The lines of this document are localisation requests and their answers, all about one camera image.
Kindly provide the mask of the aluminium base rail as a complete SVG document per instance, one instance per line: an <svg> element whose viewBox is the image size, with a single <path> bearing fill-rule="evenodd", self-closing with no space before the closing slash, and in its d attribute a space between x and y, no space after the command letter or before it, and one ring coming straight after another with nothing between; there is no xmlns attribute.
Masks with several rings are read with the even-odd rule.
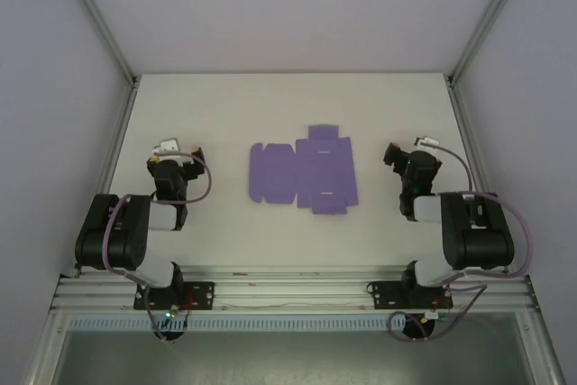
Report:
<svg viewBox="0 0 577 385"><path fill-rule="evenodd" d="M362 267L200 267L185 266L185 280L215 284L215 311L231 313L368 313L373 301L367 290L378 280L399 280L399 266ZM536 294L527 278L466 277L452 285L453 304L472 304L474 313L534 312ZM62 278L53 311L121 313L133 308L136 288L110 272L83 269Z"/></svg>

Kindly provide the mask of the purple paper box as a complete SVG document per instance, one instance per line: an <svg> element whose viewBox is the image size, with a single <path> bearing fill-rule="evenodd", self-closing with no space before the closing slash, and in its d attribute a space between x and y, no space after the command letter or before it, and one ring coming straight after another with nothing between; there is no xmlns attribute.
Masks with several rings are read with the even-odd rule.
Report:
<svg viewBox="0 0 577 385"><path fill-rule="evenodd" d="M296 204L315 215L345 215L359 204L352 140L337 125L316 124L294 144L255 143L249 196L255 203Z"/></svg>

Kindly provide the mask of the aluminium frame post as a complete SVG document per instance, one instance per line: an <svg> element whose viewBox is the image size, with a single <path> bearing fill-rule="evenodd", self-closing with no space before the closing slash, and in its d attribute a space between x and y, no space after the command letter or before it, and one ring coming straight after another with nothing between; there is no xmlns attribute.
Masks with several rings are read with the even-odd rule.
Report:
<svg viewBox="0 0 577 385"><path fill-rule="evenodd" d="M447 83L454 87L462 78L466 69L477 55L481 45L487 39L490 30L504 9L508 0L490 0L484 9L480 20L476 24L470 38L466 42L463 52L456 62L452 72L447 76Z"/></svg>
<svg viewBox="0 0 577 385"><path fill-rule="evenodd" d="M112 31L105 21L105 17L100 12L95 0L80 0L84 6L90 21L95 25L96 30L102 39L105 47L112 56L116 67L121 71L125 81L131 87L135 87L137 77L134 75L132 68L129 66L120 46L118 45Z"/></svg>

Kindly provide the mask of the aluminium table side rail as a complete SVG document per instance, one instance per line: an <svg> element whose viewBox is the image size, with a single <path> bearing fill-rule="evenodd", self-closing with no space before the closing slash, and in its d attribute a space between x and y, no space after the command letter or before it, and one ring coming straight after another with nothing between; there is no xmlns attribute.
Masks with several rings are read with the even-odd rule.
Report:
<svg viewBox="0 0 577 385"><path fill-rule="evenodd" d="M489 184L486 179L484 168L481 164L481 156L478 153L477 146L474 142L472 127L470 125L468 116L465 113L464 103L458 95L456 86L450 87L447 83L447 77L444 77L444 81L452 104L453 113L459 128L459 133L463 142L463 148L465 150L466 160L468 162L468 169L472 174L472 184L475 186L474 196L486 198L488 201L502 206L509 214L511 214L512 217L517 220L517 223L520 226L520 230L523 233L524 247L521 247L521 243L517 238L513 239L516 252L524 253L523 259L519 259L517 256L515 256L514 263L517 265L517 268L508 274L498 274L483 271L481 275L496 279L513 279L516 277L525 277L528 275L529 266L534 256L534 236L531 232L530 226L525 217L522 216L517 208L508 203L502 197L492 195L489 192Z"/></svg>
<svg viewBox="0 0 577 385"><path fill-rule="evenodd" d="M96 155L97 163L99 164L96 185L84 194L82 197L83 201L81 202L82 207L80 208L79 216L75 216L72 219L72 227L74 229L73 238L70 247L65 251L65 261L59 274L60 278L76 278L80 274L74 253L78 233L84 223L94 196L96 194L108 193L110 191L120 152L124 144L128 124L133 112L133 106L141 78L141 76L138 76L128 87L122 98L118 116L115 118L112 125L107 128L107 131L109 132L109 140L106 143L105 150Z"/></svg>

